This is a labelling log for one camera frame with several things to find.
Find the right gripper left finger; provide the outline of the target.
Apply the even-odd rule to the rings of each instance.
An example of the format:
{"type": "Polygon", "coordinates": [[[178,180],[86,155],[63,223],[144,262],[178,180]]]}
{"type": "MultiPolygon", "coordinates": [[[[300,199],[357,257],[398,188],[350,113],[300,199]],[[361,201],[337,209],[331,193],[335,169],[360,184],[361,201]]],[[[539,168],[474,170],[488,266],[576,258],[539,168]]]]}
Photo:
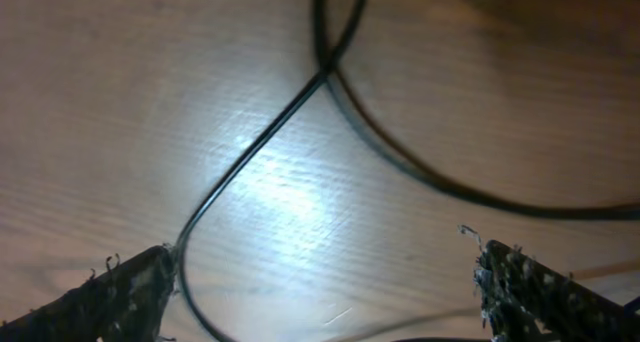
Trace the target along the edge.
{"type": "Polygon", "coordinates": [[[174,249],[156,245],[93,274],[57,300],[1,324],[2,342],[157,342],[174,294],[174,249]]]}

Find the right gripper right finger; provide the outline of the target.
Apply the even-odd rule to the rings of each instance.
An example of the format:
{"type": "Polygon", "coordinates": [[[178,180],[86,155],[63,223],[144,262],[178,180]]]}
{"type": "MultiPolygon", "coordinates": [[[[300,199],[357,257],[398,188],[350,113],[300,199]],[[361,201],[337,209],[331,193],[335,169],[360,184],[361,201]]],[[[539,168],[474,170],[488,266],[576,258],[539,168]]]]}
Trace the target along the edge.
{"type": "Polygon", "coordinates": [[[484,242],[474,229],[458,232],[477,243],[473,280],[483,323],[494,341],[634,342],[639,301],[619,305],[524,254],[519,246],[484,242]]]}

